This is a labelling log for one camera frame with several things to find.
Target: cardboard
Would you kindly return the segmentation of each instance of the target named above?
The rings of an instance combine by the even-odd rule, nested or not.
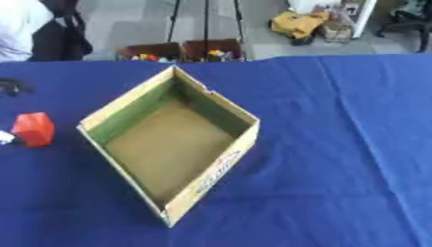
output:
[[[173,66],[78,129],[172,227],[255,143],[259,119]]]

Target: person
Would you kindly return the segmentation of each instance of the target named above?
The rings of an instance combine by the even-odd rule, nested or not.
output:
[[[0,62],[27,61],[33,34],[53,18],[39,0],[0,0]]]

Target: tripod leg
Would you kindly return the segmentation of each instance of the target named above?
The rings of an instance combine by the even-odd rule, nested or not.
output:
[[[175,0],[174,13],[171,16],[171,28],[170,28],[170,34],[168,35],[168,42],[171,42],[173,40],[173,33],[177,22],[179,7],[180,7],[180,0]]]
[[[204,49],[202,57],[207,62],[208,60],[208,16],[210,12],[210,0],[205,0],[204,6]]]
[[[235,7],[235,17],[237,18],[237,25],[238,25],[238,33],[240,35],[240,44],[242,46],[245,45],[245,37],[244,37],[244,32],[243,32],[243,14],[241,13],[240,10],[240,3],[238,2],[239,0],[234,0],[234,7]],[[243,57],[245,59],[245,61],[248,61],[247,57],[246,57],[246,52],[244,50],[242,50],[243,52]]]

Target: white object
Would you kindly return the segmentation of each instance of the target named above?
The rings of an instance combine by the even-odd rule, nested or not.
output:
[[[29,59],[33,34],[53,17],[39,0],[0,0],[0,62]]]
[[[287,0],[291,8],[298,14],[308,14],[317,5],[340,4],[340,0]]]
[[[354,39],[359,38],[362,35],[365,26],[372,15],[373,9],[375,9],[376,3],[377,0],[365,0],[359,19],[354,26]]]
[[[14,139],[12,134],[0,130],[0,145],[10,144]]]

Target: box bottom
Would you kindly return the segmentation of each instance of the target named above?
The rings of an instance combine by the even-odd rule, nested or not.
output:
[[[172,99],[105,145],[163,206],[234,141],[179,99]]]

